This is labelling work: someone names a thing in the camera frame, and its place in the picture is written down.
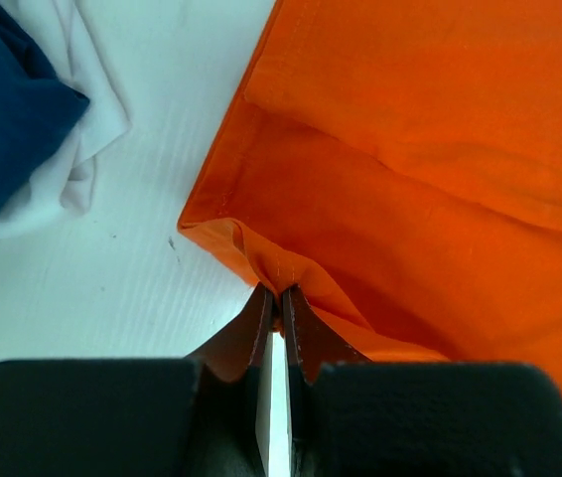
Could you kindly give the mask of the orange t shirt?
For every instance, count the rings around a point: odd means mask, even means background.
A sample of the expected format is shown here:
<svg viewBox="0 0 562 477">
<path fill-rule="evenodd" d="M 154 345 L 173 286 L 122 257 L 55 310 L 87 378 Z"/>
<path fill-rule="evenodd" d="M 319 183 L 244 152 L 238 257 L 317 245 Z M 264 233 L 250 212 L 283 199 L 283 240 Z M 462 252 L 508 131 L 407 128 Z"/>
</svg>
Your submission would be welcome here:
<svg viewBox="0 0 562 477">
<path fill-rule="evenodd" d="M 278 1 L 178 221 L 376 360 L 562 391 L 562 1 Z"/>
</svg>

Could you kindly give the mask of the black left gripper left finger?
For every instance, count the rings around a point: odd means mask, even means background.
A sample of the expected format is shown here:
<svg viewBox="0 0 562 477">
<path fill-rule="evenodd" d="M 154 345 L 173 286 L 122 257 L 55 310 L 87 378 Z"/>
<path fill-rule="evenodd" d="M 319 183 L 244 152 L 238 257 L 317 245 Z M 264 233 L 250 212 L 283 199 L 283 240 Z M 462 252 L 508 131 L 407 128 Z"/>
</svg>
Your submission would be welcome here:
<svg viewBox="0 0 562 477">
<path fill-rule="evenodd" d="M 263 476 L 274 298 L 182 358 L 0 362 L 0 476 Z"/>
</svg>

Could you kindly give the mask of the folded white t shirt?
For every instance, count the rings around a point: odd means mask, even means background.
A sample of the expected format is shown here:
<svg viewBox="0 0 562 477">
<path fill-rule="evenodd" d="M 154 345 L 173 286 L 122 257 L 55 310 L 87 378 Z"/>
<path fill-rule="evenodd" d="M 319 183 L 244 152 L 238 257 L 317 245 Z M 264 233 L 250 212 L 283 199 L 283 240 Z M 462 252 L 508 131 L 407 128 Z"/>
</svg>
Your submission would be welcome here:
<svg viewBox="0 0 562 477">
<path fill-rule="evenodd" d="M 129 129 L 129 120 L 75 2 L 0 5 L 41 47 L 60 80 L 89 99 L 60 149 L 1 210 L 0 239 L 7 239 L 86 213 L 95 157 Z"/>
</svg>

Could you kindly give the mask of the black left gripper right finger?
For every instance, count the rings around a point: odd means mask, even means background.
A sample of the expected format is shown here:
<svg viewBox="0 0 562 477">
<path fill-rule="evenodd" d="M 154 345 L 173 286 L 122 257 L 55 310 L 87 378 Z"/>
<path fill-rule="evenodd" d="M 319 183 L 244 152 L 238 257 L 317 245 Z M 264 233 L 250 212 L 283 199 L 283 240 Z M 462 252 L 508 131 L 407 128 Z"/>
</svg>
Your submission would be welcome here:
<svg viewBox="0 0 562 477">
<path fill-rule="evenodd" d="M 281 298 L 294 476 L 562 476 L 562 396 L 521 363 L 373 362 Z"/>
</svg>

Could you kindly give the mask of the folded navy blue t shirt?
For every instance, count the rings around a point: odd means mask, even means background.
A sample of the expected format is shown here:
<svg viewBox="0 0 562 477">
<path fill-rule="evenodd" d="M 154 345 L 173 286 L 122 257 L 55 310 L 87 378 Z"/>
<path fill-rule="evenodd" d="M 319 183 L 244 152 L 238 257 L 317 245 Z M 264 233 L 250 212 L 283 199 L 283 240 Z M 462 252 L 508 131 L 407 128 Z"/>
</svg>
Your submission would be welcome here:
<svg viewBox="0 0 562 477">
<path fill-rule="evenodd" d="M 0 211 L 58 151 L 88 105 L 0 5 Z"/>
</svg>

